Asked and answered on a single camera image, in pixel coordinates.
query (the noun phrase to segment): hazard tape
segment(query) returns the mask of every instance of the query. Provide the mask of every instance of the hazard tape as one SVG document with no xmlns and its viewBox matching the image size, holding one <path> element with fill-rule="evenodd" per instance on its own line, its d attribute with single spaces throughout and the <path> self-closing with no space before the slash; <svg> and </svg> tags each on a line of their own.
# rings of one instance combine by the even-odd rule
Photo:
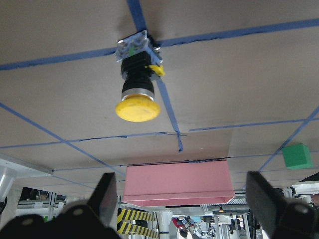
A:
<svg viewBox="0 0 319 239">
<path fill-rule="evenodd" d="M 156 221 L 156 217 L 153 213 L 118 208 L 117 223 L 119 223 L 120 221 L 129 221 L 129 220 Z"/>
<path fill-rule="evenodd" d="M 121 221 L 117 224 L 117 232 L 119 234 L 127 234 L 127 235 L 142 235 L 150 238 L 159 238 L 158 232 L 148 229 L 145 227 L 141 227 L 138 225 L 134 225 L 131 223 L 127 223 Z"/>
</svg>

